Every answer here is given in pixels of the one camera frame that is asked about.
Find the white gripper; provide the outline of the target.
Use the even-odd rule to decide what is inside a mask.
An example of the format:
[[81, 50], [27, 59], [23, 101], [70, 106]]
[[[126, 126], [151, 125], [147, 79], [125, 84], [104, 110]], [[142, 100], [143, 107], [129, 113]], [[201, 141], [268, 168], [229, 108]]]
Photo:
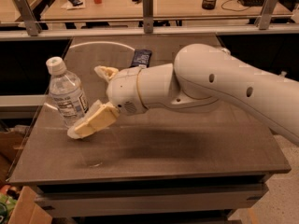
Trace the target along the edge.
[[127, 68], [119, 72], [115, 67], [99, 65], [94, 71], [109, 83], [109, 102], [103, 104], [97, 100], [92, 104], [86, 115], [68, 129], [67, 135], [73, 139], [82, 139], [105, 129], [117, 120], [120, 112], [131, 116], [147, 111], [141, 102], [137, 86], [140, 68]]

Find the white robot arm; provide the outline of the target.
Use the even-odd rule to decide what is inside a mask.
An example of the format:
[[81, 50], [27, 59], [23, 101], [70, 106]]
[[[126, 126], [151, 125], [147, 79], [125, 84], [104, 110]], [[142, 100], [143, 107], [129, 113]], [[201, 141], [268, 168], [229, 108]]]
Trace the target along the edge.
[[68, 129], [73, 139], [105, 129], [121, 114], [143, 114], [151, 108], [209, 112], [223, 100], [299, 143], [299, 82], [258, 69], [221, 49], [191, 44], [172, 63], [95, 70], [107, 82], [108, 102], [94, 102], [86, 116]]

